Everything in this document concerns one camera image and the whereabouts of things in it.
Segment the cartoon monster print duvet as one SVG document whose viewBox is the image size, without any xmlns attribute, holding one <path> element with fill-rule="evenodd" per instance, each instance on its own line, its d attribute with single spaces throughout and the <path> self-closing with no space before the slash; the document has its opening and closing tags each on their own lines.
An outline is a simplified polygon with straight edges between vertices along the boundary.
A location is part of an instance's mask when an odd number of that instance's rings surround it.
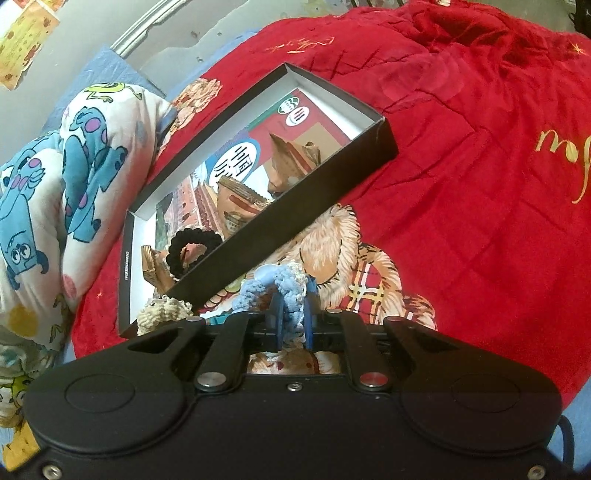
<svg viewBox="0 0 591 480">
<path fill-rule="evenodd" d="M 68 340 L 81 298 L 145 184 L 175 107 L 133 84 L 84 88 L 1 168 L 1 464 L 37 450 L 24 397 Z"/>
</svg>

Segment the blue knitted scrunchie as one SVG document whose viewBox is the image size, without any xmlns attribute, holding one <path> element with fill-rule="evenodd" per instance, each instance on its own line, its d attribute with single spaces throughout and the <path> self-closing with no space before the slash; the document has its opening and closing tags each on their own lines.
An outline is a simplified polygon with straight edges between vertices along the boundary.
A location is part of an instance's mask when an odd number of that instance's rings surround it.
<svg viewBox="0 0 591 480">
<path fill-rule="evenodd" d="M 266 328 L 278 348 L 304 347 L 304 300 L 308 275 L 298 263 L 263 264 L 253 277 L 242 281 L 232 313 L 263 313 Z"/>
</svg>

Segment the beige knitted scrunchie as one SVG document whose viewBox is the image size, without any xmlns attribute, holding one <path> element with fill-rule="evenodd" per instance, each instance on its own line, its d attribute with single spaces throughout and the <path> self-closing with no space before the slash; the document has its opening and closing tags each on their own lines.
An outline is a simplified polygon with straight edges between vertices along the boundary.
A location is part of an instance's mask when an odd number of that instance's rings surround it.
<svg viewBox="0 0 591 480">
<path fill-rule="evenodd" d="M 137 314 L 137 335 L 143 336 L 160 326 L 181 321 L 192 316 L 189 302 L 163 295 L 152 298 Z"/>
</svg>

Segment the black scrunchie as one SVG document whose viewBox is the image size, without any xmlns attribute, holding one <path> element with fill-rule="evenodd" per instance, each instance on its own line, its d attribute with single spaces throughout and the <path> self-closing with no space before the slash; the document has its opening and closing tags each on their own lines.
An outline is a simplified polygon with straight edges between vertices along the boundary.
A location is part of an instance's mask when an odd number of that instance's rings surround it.
<svg viewBox="0 0 591 480">
<path fill-rule="evenodd" d="M 201 258 L 222 244 L 221 235 L 211 230 L 185 228 L 179 230 L 171 239 L 165 258 L 170 274 L 180 279 Z"/>
</svg>

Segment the yellow wall poster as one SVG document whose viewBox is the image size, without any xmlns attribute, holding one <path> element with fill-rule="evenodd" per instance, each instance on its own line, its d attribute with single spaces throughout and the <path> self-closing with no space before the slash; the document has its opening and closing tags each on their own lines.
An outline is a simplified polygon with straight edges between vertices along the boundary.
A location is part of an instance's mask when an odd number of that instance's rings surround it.
<svg viewBox="0 0 591 480">
<path fill-rule="evenodd" d="M 64 0 L 1 2 L 1 85 L 17 88 L 36 53 L 59 25 L 57 12 Z"/>
</svg>

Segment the black shallow cardboard box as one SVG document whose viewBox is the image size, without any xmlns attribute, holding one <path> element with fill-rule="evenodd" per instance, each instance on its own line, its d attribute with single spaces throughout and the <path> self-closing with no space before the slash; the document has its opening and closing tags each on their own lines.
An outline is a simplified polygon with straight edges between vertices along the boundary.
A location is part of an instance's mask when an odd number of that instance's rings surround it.
<svg viewBox="0 0 591 480">
<path fill-rule="evenodd" d="M 154 294 L 201 308 L 398 152 L 388 120 L 300 67 L 253 84 L 188 142 L 129 208 L 116 328 L 133 337 Z"/>
</svg>

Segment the red plush bed blanket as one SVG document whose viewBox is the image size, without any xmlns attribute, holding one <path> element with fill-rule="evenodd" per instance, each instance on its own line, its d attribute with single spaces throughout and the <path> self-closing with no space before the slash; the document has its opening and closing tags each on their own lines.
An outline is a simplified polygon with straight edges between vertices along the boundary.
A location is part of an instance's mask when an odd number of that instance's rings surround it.
<svg viewBox="0 0 591 480">
<path fill-rule="evenodd" d="M 283 63 L 390 122 L 398 155 L 276 254 L 329 305 L 411 316 L 527 364 L 570 403 L 590 376 L 590 41 L 478 3 L 270 24 L 207 71 L 162 170 Z"/>
</svg>

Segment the Chinese history textbook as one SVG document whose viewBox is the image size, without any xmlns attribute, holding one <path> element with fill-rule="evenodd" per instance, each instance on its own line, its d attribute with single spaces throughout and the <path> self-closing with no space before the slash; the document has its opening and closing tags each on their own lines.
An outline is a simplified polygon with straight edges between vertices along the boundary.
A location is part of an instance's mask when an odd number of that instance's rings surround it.
<svg viewBox="0 0 591 480">
<path fill-rule="evenodd" d="M 218 181 L 232 177 L 271 202 L 349 143 L 349 137 L 301 89 L 249 122 L 177 183 L 155 207 L 155 249 L 184 228 L 221 235 Z"/>
</svg>

